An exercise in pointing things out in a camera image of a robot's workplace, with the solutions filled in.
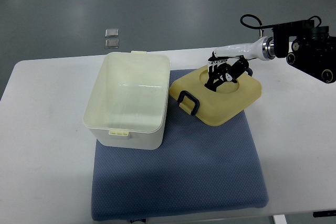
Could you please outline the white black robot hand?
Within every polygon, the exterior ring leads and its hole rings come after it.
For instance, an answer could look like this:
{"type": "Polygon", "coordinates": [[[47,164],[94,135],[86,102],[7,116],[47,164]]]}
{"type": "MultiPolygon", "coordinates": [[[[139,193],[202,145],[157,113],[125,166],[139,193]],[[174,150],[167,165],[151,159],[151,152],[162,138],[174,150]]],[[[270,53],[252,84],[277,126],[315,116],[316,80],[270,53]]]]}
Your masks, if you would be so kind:
{"type": "Polygon", "coordinates": [[[253,71],[249,67],[250,60],[267,61],[274,58],[272,37],[261,37],[254,43],[215,48],[208,59],[208,81],[204,86],[215,92],[225,82],[237,83],[244,72],[251,76],[253,71]]]}

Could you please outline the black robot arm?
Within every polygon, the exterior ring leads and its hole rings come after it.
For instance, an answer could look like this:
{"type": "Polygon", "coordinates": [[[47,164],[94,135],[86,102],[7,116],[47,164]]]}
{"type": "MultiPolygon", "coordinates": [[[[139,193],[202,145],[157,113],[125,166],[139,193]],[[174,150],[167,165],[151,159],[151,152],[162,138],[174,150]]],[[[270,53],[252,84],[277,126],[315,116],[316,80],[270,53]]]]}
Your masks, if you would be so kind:
{"type": "Polygon", "coordinates": [[[322,26],[321,18],[314,15],[308,19],[263,25],[252,14],[245,14],[240,23],[250,29],[270,28],[271,38],[262,43],[262,51],[267,59],[285,58],[290,66],[324,82],[335,82],[335,37],[329,35],[329,27],[322,26]]]}

